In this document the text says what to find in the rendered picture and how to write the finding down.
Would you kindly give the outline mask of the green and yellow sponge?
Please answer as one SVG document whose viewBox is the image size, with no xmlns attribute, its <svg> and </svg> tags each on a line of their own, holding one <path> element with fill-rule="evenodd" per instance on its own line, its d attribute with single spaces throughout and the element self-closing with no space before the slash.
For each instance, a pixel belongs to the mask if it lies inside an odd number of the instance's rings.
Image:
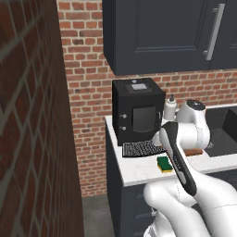
<svg viewBox="0 0 237 237">
<path fill-rule="evenodd" d="M 171 172 L 173 170 L 173 167 L 169 164 L 168 158 L 166 156 L 159 156 L 156 161 L 157 166 L 159 167 L 162 173 Z"/>
</svg>

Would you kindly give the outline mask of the wooden cutting board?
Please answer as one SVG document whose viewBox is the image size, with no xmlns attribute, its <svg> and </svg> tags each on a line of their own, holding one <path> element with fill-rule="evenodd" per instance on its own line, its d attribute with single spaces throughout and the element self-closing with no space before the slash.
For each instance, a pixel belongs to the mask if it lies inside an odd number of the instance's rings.
<svg viewBox="0 0 237 237">
<path fill-rule="evenodd" d="M 200 148 L 186 149 L 184 150 L 186 156 L 199 156 L 203 154 L 203 150 Z"/>
</svg>

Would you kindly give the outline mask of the black coffee machine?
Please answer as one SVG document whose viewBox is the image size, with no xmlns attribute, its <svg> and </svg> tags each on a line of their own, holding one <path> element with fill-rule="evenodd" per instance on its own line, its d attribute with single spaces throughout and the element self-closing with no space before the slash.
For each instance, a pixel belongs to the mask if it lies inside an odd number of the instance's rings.
<svg viewBox="0 0 237 237">
<path fill-rule="evenodd" d="M 160 130 L 166 93 L 151 78 L 112 81 L 112 124 L 123 157 L 165 151 L 152 139 Z"/>
</svg>

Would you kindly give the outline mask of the white soap dispenser bottle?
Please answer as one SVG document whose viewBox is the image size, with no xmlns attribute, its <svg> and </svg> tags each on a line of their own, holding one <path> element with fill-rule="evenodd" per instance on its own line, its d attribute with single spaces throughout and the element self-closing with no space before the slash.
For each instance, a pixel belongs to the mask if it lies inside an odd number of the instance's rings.
<svg viewBox="0 0 237 237">
<path fill-rule="evenodd" d="M 174 94 L 170 96 L 170 98 L 165 103 L 164 107 L 164 119 L 166 120 L 173 120 L 175 117 L 175 112 L 177 108 L 177 103 L 174 98 Z"/>
</svg>

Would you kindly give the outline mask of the dark base cabinet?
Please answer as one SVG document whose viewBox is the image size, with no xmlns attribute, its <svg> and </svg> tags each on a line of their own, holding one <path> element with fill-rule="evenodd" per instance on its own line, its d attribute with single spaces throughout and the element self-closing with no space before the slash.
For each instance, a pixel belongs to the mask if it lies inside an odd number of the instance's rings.
<svg viewBox="0 0 237 237">
<path fill-rule="evenodd" d="M 210 157 L 204 151 L 200 156 L 191 156 L 189 162 L 237 189 L 237 154 Z M 175 176 L 173 171 L 162 173 L 155 156 L 124 158 L 112 126 L 106 125 L 107 199 L 115 237 L 143 237 L 156 215 L 143 199 L 145 184 Z"/>
</svg>

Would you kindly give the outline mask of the black sink basin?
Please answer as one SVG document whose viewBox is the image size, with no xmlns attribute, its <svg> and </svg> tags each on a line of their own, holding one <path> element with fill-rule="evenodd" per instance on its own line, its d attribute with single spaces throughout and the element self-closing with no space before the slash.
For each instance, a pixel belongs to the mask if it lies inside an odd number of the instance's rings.
<svg viewBox="0 0 237 237">
<path fill-rule="evenodd" d="M 206 122 L 211 140 L 205 151 L 210 157 L 237 154 L 237 106 L 209 108 Z"/>
</svg>

